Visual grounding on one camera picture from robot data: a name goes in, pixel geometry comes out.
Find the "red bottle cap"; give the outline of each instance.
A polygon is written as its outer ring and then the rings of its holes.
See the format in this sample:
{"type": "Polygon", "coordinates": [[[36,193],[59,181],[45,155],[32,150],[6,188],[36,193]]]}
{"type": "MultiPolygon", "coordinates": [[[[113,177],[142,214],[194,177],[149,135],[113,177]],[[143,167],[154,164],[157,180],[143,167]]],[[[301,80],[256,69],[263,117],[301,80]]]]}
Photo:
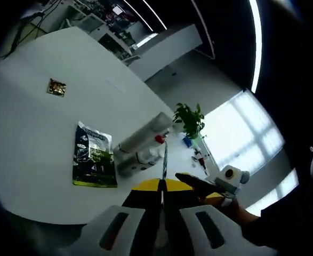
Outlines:
{"type": "Polygon", "coordinates": [[[165,139],[162,138],[161,135],[156,135],[156,136],[155,136],[155,141],[158,142],[158,143],[160,143],[160,144],[165,143],[165,139]]]}

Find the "small packet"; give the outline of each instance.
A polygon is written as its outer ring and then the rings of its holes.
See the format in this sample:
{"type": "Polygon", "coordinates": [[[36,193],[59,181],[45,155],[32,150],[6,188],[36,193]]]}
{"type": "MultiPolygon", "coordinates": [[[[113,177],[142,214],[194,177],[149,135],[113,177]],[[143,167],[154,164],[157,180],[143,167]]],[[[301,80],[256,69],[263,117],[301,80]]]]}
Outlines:
{"type": "Polygon", "coordinates": [[[117,188],[111,136],[78,122],[73,162],[73,184],[117,188]]]}

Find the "green plant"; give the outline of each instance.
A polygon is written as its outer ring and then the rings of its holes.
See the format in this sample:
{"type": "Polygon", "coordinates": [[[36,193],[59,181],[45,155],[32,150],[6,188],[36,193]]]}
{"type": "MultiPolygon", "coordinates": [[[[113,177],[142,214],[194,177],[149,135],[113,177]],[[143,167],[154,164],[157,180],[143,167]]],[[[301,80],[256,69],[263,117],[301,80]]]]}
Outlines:
{"type": "Polygon", "coordinates": [[[204,115],[201,113],[200,105],[197,104],[195,111],[192,111],[186,104],[178,103],[176,105],[178,108],[174,113],[173,122],[183,122],[186,136],[190,139],[195,139],[198,133],[205,127],[205,124],[202,122],[204,115]]]}

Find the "white table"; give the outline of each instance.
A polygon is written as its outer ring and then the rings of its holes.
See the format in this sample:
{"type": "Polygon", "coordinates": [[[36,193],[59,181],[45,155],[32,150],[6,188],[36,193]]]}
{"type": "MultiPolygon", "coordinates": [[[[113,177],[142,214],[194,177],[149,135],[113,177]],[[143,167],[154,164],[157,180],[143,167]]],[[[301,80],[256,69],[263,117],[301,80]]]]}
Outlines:
{"type": "MultiPolygon", "coordinates": [[[[113,54],[72,27],[34,40],[0,62],[0,200],[27,219],[87,223],[121,205],[132,186],[160,178],[162,164],[124,180],[118,188],[72,184],[78,121],[109,133],[114,146],[160,111],[172,111],[113,54]],[[64,98],[46,93],[50,78],[67,84],[64,98]]],[[[168,176],[191,167],[192,152],[170,139],[168,176]]]]}

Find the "window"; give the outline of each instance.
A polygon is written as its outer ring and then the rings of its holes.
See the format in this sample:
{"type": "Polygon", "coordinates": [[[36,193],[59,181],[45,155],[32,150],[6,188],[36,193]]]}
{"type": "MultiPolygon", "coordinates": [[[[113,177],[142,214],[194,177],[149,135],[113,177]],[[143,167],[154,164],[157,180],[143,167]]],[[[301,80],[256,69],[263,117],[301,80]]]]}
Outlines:
{"type": "Polygon", "coordinates": [[[283,147],[275,123],[251,92],[241,92],[205,116],[201,134],[220,171],[255,173],[283,147]]]}
{"type": "Polygon", "coordinates": [[[289,194],[297,185],[299,184],[296,170],[293,169],[287,177],[269,194],[267,194],[265,197],[260,199],[258,202],[254,203],[253,205],[249,206],[247,208],[247,211],[260,216],[261,211],[271,204],[277,202],[278,200],[285,197],[287,194],[289,194]]]}

